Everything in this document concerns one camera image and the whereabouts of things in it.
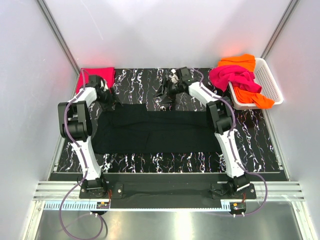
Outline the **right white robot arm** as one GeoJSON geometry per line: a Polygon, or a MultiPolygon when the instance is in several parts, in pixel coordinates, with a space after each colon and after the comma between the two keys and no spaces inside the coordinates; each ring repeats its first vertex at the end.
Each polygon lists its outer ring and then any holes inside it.
{"type": "Polygon", "coordinates": [[[174,97],[181,93],[190,95],[206,106],[208,125],[213,129],[224,157],[228,181],[220,191],[212,192],[221,197],[229,195],[244,199],[250,180],[235,141],[236,120],[230,99],[213,93],[202,80],[194,79],[187,67],[171,69],[154,96],[164,96],[162,101],[167,104],[174,102],[174,97]]]}

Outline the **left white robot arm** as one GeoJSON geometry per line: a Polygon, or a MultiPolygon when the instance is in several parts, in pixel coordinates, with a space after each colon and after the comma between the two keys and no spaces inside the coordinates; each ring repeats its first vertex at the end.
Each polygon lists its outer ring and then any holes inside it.
{"type": "Polygon", "coordinates": [[[71,100],[57,106],[60,135],[70,142],[82,168],[82,179],[78,183],[81,199],[106,198],[111,193],[92,146],[89,107],[94,102],[99,103],[104,112],[120,104],[113,87],[99,75],[90,75],[71,100]]]}

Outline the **black t-shirt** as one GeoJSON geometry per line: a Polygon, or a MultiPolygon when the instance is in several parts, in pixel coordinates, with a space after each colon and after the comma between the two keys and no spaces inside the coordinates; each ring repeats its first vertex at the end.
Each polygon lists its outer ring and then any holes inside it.
{"type": "Polygon", "coordinates": [[[145,104],[102,112],[92,139],[96,154],[220,152],[202,111],[149,111],[145,104]]]}

